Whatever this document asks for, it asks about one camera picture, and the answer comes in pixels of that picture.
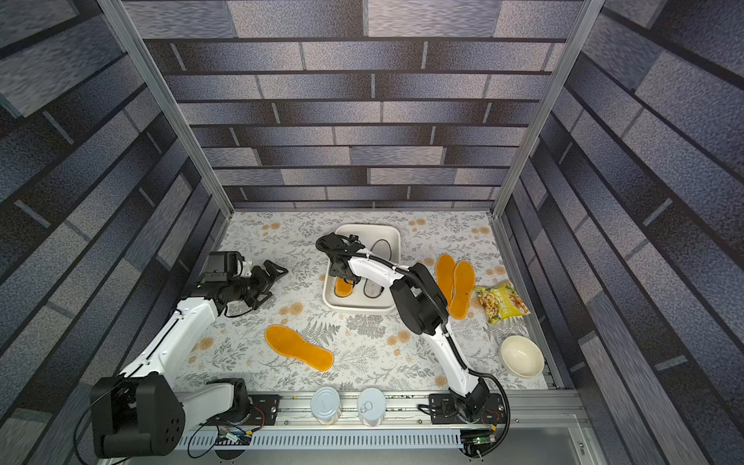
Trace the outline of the grey felt insole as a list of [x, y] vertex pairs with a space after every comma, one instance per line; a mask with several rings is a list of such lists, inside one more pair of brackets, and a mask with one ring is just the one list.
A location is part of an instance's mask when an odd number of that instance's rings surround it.
[[[384, 239], [377, 240], [373, 244], [371, 252], [386, 261], [390, 261], [391, 256], [393, 255], [393, 252], [391, 252], [391, 244], [389, 244], [389, 242]], [[379, 298], [383, 294], [383, 291], [383, 286], [375, 283], [372, 280], [366, 279], [363, 287], [363, 293], [367, 298], [375, 300], [375, 298]]]

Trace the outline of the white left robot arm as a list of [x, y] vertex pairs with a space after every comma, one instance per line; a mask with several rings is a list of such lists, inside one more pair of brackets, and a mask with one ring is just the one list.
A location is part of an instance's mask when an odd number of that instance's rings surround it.
[[238, 378], [218, 379], [191, 393], [177, 393], [174, 382], [193, 347], [230, 303], [258, 309], [288, 272], [272, 261], [248, 267], [236, 251], [211, 253], [201, 277], [187, 287], [143, 352], [93, 387], [88, 414], [95, 455], [168, 455], [195, 426], [228, 426], [249, 418], [255, 409]]

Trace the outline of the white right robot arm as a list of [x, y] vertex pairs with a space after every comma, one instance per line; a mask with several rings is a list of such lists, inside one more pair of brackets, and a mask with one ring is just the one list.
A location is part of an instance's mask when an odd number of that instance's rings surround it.
[[461, 420], [480, 418], [490, 391], [484, 377], [472, 369], [453, 336], [448, 302], [428, 269], [421, 263], [397, 265], [373, 254], [357, 236], [327, 234], [316, 248], [329, 258], [329, 274], [351, 284], [370, 281], [393, 297], [403, 324], [427, 341], [441, 364]]

